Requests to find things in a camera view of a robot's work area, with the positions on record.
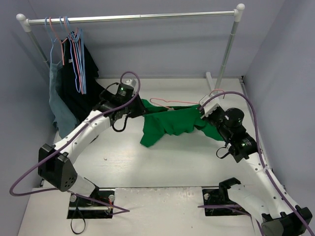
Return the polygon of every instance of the white table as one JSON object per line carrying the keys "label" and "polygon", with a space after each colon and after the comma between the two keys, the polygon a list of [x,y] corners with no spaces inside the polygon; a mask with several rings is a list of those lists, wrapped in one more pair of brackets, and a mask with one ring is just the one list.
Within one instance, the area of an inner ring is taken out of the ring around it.
{"label": "white table", "polygon": [[[100,81],[104,86],[112,82]],[[238,79],[223,79],[221,88],[242,92]],[[206,79],[141,80],[140,96],[145,99],[198,102],[206,94],[209,94]],[[254,136],[248,107],[241,97],[227,95],[221,104],[224,109],[237,107],[244,111],[243,125]],[[139,143],[143,120],[129,119],[123,133],[112,129],[103,132],[74,164],[78,173],[98,186],[115,187],[115,204],[131,210],[113,219],[87,220],[82,235],[259,235],[256,224],[255,233],[247,216],[206,217],[204,210],[197,208],[203,204],[200,186],[217,186],[220,181],[236,177],[254,191],[250,176],[232,156],[223,160],[216,157],[222,142],[195,131],[165,135],[146,148]],[[122,127],[122,121],[116,125]],[[72,236],[70,220],[66,219],[68,202],[69,194],[59,191],[31,196],[19,236]],[[83,223],[75,220],[75,225],[79,231]]]}

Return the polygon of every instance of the gray wall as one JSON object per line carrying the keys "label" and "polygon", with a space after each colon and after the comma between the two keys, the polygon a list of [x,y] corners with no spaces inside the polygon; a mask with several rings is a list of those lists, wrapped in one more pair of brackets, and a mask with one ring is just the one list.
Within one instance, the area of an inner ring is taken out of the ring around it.
{"label": "gray wall", "polygon": [[314,12],[314,0],[286,0],[245,77],[274,172],[313,215]]}
{"label": "gray wall", "polygon": [[[39,18],[233,10],[244,3],[227,76],[245,75],[284,0],[30,0]],[[232,16],[80,24],[100,74],[218,75]]]}
{"label": "gray wall", "polygon": [[[38,149],[53,137],[52,114],[48,105],[48,71],[21,26],[17,13],[35,17],[25,0],[1,0],[0,7],[0,229],[1,235],[17,235],[29,197],[12,197],[9,188],[37,162]],[[36,35],[41,43],[47,36],[43,28]],[[38,186],[33,172],[16,191]]]}

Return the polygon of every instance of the bolt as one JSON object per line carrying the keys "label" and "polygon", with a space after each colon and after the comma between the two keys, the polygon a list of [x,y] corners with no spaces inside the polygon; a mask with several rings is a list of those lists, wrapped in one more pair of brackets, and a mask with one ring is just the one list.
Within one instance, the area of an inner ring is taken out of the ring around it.
{"label": "bolt", "polygon": [[208,199],[210,198],[210,194],[209,194],[209,193],[206,193],[205,195],[203,195],[203,198],[204,198],[205,200],[208,200]]}
{"label": "bolt", "polygon": [[70,197],[70,202],[75,202],[77,200],[77,196],[75,196],[75,195],[71,195],[71,197]]}
{"label": "bolt", "polygon": [[113,203],[115,200],[115,196],[114,195],[109,195],[108,199]]}

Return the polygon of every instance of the green cloth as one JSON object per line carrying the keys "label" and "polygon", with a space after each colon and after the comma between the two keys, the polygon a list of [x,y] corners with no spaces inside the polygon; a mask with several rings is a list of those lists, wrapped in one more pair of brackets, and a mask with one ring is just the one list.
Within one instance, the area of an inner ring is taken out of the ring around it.
{"label": "green cloth", "polygon": [[200,118],[198,105],[172,107],[174,111],[169,111],[165,107],[153,106],[145,99],[142,99],[142,102],[147,109],[147,114],[144,115],[143,137],[140,141],[143,146],[154,145],[164,134],[191,133],[194,128],[201,130],[210,138],[223,140],[215,127]]}

